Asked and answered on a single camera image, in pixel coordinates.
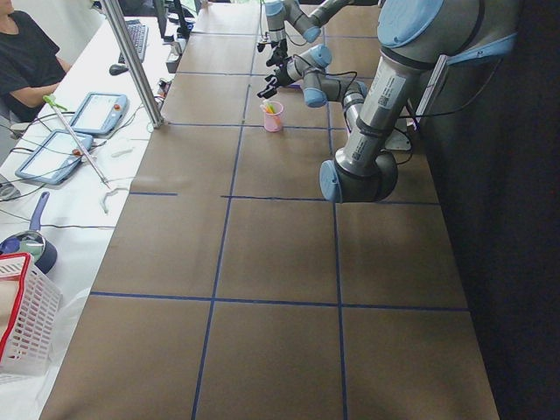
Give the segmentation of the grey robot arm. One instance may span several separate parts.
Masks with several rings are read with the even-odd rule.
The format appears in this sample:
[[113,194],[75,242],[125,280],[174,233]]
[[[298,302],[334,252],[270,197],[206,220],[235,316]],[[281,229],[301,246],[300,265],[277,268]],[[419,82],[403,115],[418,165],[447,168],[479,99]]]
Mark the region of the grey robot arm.
[[[345,1],[324,1],[306,14],[297,1],[267,1],[266,62],[274,73],[259,97],[269,99],[280,87],[303,83],[305,104],[320,108],[338,102],[348,139],[334,158],[322,163],[320,190],[335,203],[376,202],[395,189],[398,170],[386,142],[417,90],[422,75],[435,71],[438,59],[451,63],[484,62],[508,54],[515,43],[519,1],[382,1],[377,25],[380,61],[371,86],[343,80],[326,69],[332,56],[314,41]],[[289,55],[286,25],[311,48]]]
[[267,33],[271,45],[271,54],[266,67],[280,67],[288,58],[287,33],[288,23],[307,43],[314,42],[321,28],[346,6],[373,6],[379,1],[324,1],[310,15],[305,14],[299,1],[264,1]]

